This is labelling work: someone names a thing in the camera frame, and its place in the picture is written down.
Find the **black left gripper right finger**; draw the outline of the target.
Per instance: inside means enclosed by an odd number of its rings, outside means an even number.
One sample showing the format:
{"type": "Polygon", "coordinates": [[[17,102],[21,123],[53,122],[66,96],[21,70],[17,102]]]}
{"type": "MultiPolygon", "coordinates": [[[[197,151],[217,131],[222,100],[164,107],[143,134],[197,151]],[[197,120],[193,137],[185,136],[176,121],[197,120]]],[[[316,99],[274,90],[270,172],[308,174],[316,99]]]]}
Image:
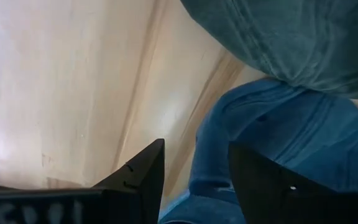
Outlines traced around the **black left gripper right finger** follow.
{"type": "Polygon", "coordinates": [[[358,192],[337,192],[230,143],[229,170],[247,223],[358,223],[358,192]]]}

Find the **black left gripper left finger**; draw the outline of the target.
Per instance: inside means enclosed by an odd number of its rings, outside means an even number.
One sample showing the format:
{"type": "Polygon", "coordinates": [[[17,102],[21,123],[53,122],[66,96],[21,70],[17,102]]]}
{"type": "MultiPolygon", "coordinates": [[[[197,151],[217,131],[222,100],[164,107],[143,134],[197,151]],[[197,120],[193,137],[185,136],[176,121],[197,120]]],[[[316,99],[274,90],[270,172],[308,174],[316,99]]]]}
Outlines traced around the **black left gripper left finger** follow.
{"type": "Polygon", "coordinates": [[[156,139],[98,182],[106,200],[104,223],[157,224],[165,178],[165,140],[156,139]]]}

